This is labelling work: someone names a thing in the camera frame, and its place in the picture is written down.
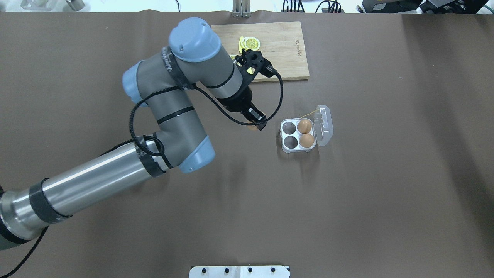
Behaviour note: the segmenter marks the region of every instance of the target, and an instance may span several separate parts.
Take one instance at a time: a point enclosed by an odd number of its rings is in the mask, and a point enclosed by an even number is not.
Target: light blue cap
[[[213,161],[215,155],[209,136],[206,135],[206,138],[189,154],[182,164],[178,165],[178,168],[185,174],[193,172]]]
[[[190,17],[178,23],[168,38],[171,52],[186,62],[213,58],[221,49],[218,35],[202,18]]]
[[[141,94],[139,93],[139,88],[137,87],[137,68],[142,61],[144,60],[141,60],[137,64],[133,65],[122,75],[123,90],[134,103],[138,103],[142,100]]]

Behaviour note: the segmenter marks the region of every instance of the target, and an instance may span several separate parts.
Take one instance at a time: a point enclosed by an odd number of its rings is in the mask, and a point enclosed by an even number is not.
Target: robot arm
[[[185,93],[196,82],[228,111],[242,113],[262,130],[269,119],[252,104],[248,85],[257,72],[268,77],[277,72],[260,52],[237,56],[244,67],[237,66],[200,18],[180,22],[169,44],[123,75],[123,87],[136,103],[165,92],[145,101],[160,130],[29,189],[0,192],[0,250],[28,242],[44,227],[173,167],[189,173],[211,162],[212,144]],[[245,69],[251,66],[254,75]]]

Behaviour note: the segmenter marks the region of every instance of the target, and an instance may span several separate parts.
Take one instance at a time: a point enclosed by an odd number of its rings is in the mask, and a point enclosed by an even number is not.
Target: egg carton lid
[[[333,136],[333,121],[331,112],[326,105],[316,106],[314,112],[314,135],[318,146],[325,146]]]

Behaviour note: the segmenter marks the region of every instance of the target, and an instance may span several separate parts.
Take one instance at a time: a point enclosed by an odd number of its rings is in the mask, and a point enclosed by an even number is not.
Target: brown egg
[[[312,123],[308,119],[303,119],[300,122],[298,122],[297,129],[302,134],[309,133],[310,130],[312,129]]]
[[[300,145],[304,148],[310,148],[314,144],[314,136],[312,134],[304,134],[300,137]]]

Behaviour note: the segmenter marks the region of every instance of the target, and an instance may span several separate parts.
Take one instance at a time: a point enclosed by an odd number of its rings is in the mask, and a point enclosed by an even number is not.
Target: wooden cutting board
[[[305,55],[304,37],[299,21],[276,23],[249,23],[212,25],[229,54],[239,54],[240,36],[256,37],[261,41],[259,51],[271,61],[283,80],[309,79],[309,67]],[[254,82],[275,81],[258,74]]]

